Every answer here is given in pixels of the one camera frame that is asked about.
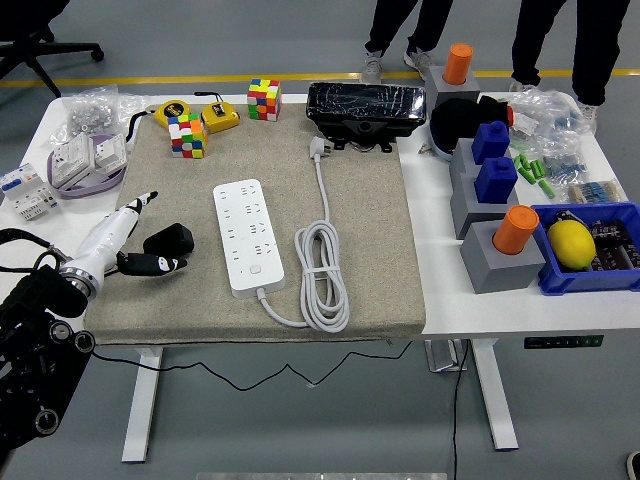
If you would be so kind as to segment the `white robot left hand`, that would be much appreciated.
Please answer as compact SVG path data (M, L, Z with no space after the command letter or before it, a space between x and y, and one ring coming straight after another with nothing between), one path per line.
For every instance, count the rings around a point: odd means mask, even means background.
M145 253L125 254L121 251L135 230L143 208L157 196L157 191L144 193L96 224L74 259L61 268L61 273L97 280L114 267L124 275L147 277L163 276L186 267L187 260L183 258Z

